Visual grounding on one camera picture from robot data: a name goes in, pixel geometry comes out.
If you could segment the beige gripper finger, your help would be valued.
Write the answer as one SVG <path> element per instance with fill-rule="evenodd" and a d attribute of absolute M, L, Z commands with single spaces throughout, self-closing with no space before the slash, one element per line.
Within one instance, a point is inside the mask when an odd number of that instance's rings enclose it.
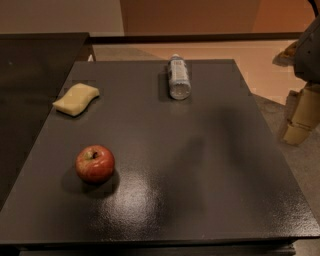
<path fill-rule="evenodd" d="M 286 100 L 280 140 L 300 145 L 319 124 L 320 85 L 308 82 L 299 92 L 291 90 Z"/>
<path fill-rule="evenodd" d="M 278 66 L 293 66 L 295 64 L 295 53 L 297 49 L 297 42 L 290 44 L 285 50 L 278 53 L 272 63 Z"/>

